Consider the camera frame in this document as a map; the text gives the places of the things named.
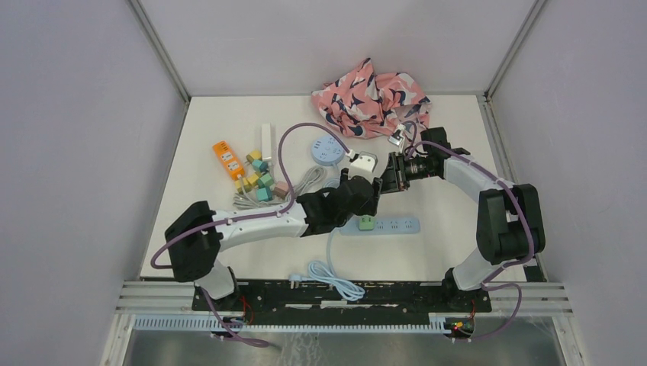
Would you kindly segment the green adapter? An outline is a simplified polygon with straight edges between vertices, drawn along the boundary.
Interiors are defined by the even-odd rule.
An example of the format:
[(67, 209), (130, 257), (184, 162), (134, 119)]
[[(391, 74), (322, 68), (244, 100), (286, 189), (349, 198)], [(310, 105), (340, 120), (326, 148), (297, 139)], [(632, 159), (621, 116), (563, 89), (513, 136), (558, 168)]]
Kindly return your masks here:
[(358, 219), (359, 231), (373, 231), (375, 228), (376, 220), (373, 216), (363, 215)]
[(275, 184), (275, 181), (274, 178), (266, 172), (258, 177), (256, 183), (259, 188), (271, 188)]

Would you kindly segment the pink adapter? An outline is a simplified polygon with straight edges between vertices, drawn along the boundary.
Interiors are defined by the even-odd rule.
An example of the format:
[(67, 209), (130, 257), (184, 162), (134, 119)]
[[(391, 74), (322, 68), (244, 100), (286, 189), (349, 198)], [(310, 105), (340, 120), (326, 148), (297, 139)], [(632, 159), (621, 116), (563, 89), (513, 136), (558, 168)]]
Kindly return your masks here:
[(285, 199), (289, 195), (289, 186), (286, 182), (279, 181), (275, 184), (272, 192), (276, 197)]

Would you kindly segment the light blue power strip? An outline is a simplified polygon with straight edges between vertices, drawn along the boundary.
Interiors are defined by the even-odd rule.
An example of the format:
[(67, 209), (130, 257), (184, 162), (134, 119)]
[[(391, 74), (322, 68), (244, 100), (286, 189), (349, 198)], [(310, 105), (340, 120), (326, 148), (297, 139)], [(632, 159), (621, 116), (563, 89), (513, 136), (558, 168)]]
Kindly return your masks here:
[(373, 231), (359, 231), (358, 219), (353, 217), (345, 226), (339, 228), (343, 236), (396, 236), (412, 235), (420, 232), (420, 221), (416, 217), (374, 217)]

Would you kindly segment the round blue socket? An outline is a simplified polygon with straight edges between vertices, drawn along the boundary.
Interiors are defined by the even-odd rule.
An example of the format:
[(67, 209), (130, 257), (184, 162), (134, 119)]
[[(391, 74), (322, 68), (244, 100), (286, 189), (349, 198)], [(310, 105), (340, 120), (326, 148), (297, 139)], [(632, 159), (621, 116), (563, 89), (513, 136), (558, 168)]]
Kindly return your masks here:
[(311, 145), (311, 157), (318, 165), (337, 165), (345, 155), (341, 144), (332, 136), (321, 136)]

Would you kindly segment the teal USB plug adapter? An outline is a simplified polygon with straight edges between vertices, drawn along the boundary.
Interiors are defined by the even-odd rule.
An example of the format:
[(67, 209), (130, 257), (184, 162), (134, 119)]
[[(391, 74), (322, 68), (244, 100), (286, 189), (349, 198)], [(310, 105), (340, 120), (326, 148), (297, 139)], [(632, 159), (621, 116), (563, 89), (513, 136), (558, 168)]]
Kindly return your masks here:
[(256, 199), (259, 202), (270, 202), (273, 200), (272, 189), (268, 187), (262, 187), (256, 189)]

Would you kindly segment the yellow USB plug adapter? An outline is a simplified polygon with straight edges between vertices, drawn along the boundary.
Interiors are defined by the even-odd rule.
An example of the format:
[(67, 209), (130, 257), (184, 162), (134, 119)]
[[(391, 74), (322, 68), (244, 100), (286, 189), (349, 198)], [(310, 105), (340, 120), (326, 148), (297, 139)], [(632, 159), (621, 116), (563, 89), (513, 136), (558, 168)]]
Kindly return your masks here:
[(234, 182), (234, 184), (235, 184), (237, 192), (240, 193), (240, 194), (249, 192), (249, 190), (251, 189), (251, 187), (249, 185), (249, 182), (247, 181), (246, 178), (238, 178)]

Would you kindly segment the white power strip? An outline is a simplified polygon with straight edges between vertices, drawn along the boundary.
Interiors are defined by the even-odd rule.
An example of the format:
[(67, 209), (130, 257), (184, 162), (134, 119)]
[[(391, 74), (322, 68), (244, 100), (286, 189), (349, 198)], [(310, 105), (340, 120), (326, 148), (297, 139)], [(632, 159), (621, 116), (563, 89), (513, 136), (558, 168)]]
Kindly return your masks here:
[(260, 130), (261, 154), (264, 162), (271, 162), (274, 157), (273, 126), (263, 124)]

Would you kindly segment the orange power strip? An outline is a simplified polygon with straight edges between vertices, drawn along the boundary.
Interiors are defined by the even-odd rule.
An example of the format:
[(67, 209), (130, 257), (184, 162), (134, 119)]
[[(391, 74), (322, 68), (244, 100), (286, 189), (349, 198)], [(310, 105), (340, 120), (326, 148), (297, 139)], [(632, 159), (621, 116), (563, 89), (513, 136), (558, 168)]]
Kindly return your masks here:
[(226, 141), (221, 140), (220, 142), (215, 143), (212, 146), (212, 149), (227, 175), (232, 180), (236, 181), (239, 178), (246, 176), (244, 164)]

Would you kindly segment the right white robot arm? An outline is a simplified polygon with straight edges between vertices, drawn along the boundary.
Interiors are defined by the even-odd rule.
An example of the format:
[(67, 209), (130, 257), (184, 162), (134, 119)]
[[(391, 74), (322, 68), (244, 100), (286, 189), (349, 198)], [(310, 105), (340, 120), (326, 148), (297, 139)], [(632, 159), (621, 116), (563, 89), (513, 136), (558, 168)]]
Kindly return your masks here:
[(381, 176), (383, 193), (406, 191), (415, 180), (437, 177), (463, 191), (478, 206), (476, 249), (446, 273), (443, 306), (460, 311), (471, 291), (485, 289), (506, 268), (522, 265), (546, 247), (539, 193), (531, 184), (499, 178), (463, 148), (453, 148), (446, 130), (423, 130), (420, 142), (392, 152)]

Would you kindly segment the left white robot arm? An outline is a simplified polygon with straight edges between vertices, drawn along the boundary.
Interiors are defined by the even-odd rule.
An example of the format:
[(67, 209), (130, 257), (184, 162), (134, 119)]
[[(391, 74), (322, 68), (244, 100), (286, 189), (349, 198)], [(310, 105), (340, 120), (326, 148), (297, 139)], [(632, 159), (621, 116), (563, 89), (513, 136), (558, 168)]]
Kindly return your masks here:
[(321, 188), (302, 194), (291, 206), (275, 210), (249, 210), (235, 216), (217, 213), (207, 201), (190, 205), (164, 232), (166, 244), (153, 256), (151, 265), (168, 252), (177, 282), (197, 282), (214, 276), (217, 256), (229, 248), (274, 238), (319, 236), (344, 226), (351, 217), (377, 212), (383, 181), (371, 181), (343, 173), (336, 188)]

